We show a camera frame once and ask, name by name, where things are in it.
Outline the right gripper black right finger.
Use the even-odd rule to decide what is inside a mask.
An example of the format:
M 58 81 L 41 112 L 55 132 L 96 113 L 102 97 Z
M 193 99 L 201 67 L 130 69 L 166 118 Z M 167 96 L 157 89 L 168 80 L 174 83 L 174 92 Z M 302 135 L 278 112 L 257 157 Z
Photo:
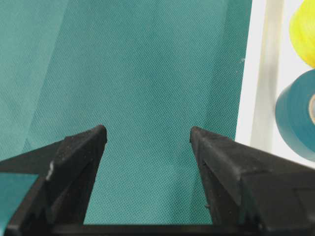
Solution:
M 314 169 L 197 126 L 189 141 L 214 225 L 256 236 L 314 235 Z

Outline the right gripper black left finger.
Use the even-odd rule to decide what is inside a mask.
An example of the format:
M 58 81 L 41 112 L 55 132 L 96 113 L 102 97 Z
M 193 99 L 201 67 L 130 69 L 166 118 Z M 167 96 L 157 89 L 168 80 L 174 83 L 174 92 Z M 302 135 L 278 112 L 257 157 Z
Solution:
M 83 224 L 105 150 L 103 125 L 0 163 L 0 233 L 48 236 Z

